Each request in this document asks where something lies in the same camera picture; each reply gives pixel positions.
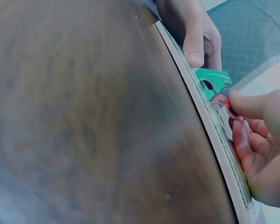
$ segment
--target teal patterned fabric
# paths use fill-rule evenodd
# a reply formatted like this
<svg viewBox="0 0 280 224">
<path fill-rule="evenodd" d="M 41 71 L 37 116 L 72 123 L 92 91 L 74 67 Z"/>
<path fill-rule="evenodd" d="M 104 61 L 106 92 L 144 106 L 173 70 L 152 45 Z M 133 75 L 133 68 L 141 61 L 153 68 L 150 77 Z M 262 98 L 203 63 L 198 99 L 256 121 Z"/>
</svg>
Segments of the teal patterned fabric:
<svg viewBox="0 0 280 224">
<path fill-rule="evenodd" d="M 228 0 L 208 14 L 221 33 L 223 69 L 233 84 L 280 54 L 280 0 Z"/>
</svg>

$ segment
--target tabletop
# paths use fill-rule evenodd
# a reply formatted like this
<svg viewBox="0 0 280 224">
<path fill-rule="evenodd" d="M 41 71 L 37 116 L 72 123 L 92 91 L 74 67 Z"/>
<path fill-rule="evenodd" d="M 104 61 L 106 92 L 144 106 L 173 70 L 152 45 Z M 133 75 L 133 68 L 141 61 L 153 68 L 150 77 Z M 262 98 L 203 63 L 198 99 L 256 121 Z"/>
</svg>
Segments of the tabletop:
<svg viewBox="0 0 280 224">
<path fill-rule="evenodd" d="M 0 0 L 0 224 L 232 224 L 195 106 L 131 0 Z"/>
</svg>

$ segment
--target dark wooden surface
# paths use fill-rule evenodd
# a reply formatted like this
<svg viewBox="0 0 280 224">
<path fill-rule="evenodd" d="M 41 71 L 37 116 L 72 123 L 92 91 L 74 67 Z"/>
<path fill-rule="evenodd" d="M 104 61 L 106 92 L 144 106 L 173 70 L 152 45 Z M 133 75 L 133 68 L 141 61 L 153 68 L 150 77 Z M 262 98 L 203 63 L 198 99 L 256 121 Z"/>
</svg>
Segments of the dark wooden surface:
<svg viewBox="0 0 280 224">
<path fill-rule="evenodd" d="M 231 224 L 198 115 L 130 0 L 0 0 L 0 224 Z"/>
</svg>

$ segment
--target hand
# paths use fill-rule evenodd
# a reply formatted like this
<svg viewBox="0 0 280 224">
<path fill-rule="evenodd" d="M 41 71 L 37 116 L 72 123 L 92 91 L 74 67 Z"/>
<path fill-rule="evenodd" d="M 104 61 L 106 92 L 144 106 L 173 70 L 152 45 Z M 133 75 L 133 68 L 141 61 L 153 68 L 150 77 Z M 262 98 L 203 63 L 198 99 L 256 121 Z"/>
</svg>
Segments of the hand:
<svg viewBox="0 0 280 224">
<path fill-rule="evenodd" d="M 222 70 L 221 35 L 201 0 L 156 0 L 158 11 L 193 68 Z"/>
<path fill-rule="evenodd" d="M 244 120 L 233 123 L 233 142 L 256 200 L 280 207 L 280 90 L 256 97 L 230 94 Z"/>
</svg>

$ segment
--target fingernail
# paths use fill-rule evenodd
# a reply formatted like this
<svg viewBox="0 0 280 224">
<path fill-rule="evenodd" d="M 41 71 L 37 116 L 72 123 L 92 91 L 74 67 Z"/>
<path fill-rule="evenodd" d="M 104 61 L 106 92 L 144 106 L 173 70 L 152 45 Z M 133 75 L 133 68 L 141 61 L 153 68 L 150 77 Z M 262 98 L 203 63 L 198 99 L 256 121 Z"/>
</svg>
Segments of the fingernail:
<svg viewBox="0 0 280 224">
<path fill-rule="evenodd" d="M 249 123 L 246 120 L 243 120 L 242 122 L 244 123 L 244 127 L 245 127 L 245 130 L 246 130 L 246 135 L 248 136 L 249 132 L 250 132 Z"/>
<path fill-rule="evenodd" d="M 237 129 L 237 133 L 240 133 L 239 135 L 239 139 L 238 139 L 238 145 L 239 146 L 245 146 L 248 144 L 247 141 L 247 132 L 246 132 L 246 128 L 245 128 L 245 123 L 244 121 L 239 121 L 239 120 L 235 120 L 233 122 L 233 127 L 235 129 Z"/>
<path fill-rule="evenodd" d="M 202 57 L 194 52 L 187 53 L 187 59 L 195 62 L 203 62 Z"/>
</svg>

